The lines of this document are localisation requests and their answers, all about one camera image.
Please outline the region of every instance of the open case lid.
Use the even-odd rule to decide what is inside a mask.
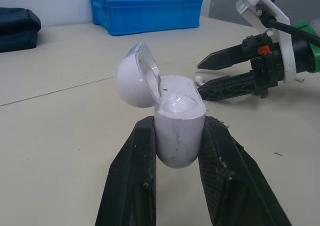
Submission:
[[[161,101],[157,63],[144,42],[135,45],[115,73],[116,89],[128,104],[148,108]]]

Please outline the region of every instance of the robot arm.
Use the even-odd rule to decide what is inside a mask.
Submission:
[[[237,76],[213,79],[198,90],[204,100],[218,101],[253,94],[265,98],[279,81],[297,80],[297,73],[319,71],[320,38],[306,22],[290,26],[289,18],[274,0],[239,0],[238,12],[260,33],[242,44],[211,53],[197,66],[220,70],[250,60],[252,70]],[[272,36],[266,31],[272,28]]]

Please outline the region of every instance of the small white object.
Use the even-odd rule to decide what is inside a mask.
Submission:
[[[305,78],[304,77],[296,77],[295,78],[295,81],[299,82],[299,83],[303,83],[305,81]]]
[[[239,0],[236,3],[236,9],[260,34],[263,34],[268,28],[266,28],[258,18],[259,13],[257,12],[256,6],[261,3],[270,9],[278,22],[290,25],[290,19],[271,0]],[[291,35],[274,28],[272,32],[272,42],[279,43],[281,50],[284,67],[283,82],[294,82],[296,80],[297,68]]]
[[[190,165],[199,154],[206,106],[194,82],[183,76],[159,76],[143,42],[134,46],[115,73],[116,89],[128,104],[154,107],[156,153],[171,168]]]
[[[200,86],[202,86],[202,85],[205,84],[206,79],[205,79],[205,77],[202,76],[202,75],[197,75],[197,76],[194,77],[194,82],[195,82],[195,84],[196,84],[197,86],[200,87]]]

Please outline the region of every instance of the dark blue bag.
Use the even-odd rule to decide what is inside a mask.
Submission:
[[[37,46],[40,19],[29,9],[0,7],[0,52]]]

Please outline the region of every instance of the white bracket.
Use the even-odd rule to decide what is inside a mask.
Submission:
[[[271,0],[239,0],[236,3],[236,9],[260,34],[265,33],[269,29],[258,18],[257,4],[266,6],[278,22],[290,25],[290,19]],[[283,82],[294,82],[296,80],[297,69],[291,35],[274,28],[272,32],[271,40],[273,43],[279,43],[282,55],[284,67]]]

